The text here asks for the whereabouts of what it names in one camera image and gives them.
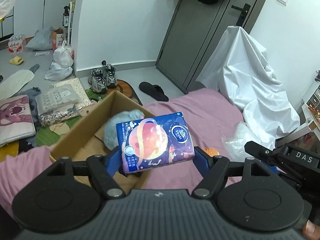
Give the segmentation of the operator hand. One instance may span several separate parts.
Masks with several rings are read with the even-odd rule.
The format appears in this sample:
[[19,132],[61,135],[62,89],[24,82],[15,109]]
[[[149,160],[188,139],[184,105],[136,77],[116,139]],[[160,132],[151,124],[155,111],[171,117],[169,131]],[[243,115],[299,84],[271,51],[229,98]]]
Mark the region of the operator hand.
[[313,224],[310,220],[304,225],[302,233],[308,240],[320,240],[320,226]]

